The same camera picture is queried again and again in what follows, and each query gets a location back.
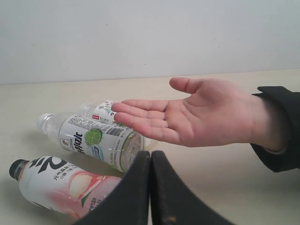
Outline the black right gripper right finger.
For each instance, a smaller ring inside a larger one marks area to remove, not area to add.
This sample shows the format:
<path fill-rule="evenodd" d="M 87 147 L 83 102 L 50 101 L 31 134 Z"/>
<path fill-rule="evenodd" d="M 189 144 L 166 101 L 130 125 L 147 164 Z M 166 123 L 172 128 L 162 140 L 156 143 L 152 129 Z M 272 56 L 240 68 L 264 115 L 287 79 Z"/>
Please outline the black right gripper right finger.
<path fill-rule="evenodd" d="M 151 154 L 151 217 L 154 225 L 231 225 L 180 179 L 162 151 Z"/>

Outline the person's open bare hand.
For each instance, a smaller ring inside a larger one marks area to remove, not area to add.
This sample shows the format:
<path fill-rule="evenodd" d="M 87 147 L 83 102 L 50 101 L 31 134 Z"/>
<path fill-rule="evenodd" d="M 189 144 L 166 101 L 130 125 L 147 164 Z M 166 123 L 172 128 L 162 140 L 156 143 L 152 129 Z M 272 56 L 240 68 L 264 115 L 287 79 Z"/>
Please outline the person's open bare hand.
<path fill-rule="evenodd" d="M 147 138 L 187 147 L 251 143 L 257 97 L 218 79 L 172 78 L 169 84 L 188 97 L 125 100 L 112 106 L 115 120 Z"/>

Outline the black jacket sleeve forearm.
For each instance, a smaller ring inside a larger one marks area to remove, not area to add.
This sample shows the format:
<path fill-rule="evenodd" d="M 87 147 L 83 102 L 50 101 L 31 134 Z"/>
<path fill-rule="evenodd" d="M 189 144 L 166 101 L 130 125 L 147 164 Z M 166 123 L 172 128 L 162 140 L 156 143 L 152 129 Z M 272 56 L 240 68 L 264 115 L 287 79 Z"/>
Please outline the black jacket sleeve forearm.
<path fill-rule="evenodd" d="M 260 86 L 255 97 L 251 147 L 262 163 L 275 173 L 300 167 L 300 94 L 283 86 Z"/>

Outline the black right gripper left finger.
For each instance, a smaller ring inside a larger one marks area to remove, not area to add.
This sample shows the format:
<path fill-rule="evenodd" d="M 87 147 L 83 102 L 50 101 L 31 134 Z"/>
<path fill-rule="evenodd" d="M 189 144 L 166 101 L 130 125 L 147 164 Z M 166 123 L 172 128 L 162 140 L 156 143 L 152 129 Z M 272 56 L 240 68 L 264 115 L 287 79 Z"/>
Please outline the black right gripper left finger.
<path fill-rule="evenodd" d="M 117 187 L 75 225 L 146 225 L 150 153 L 140 151 Z"/>

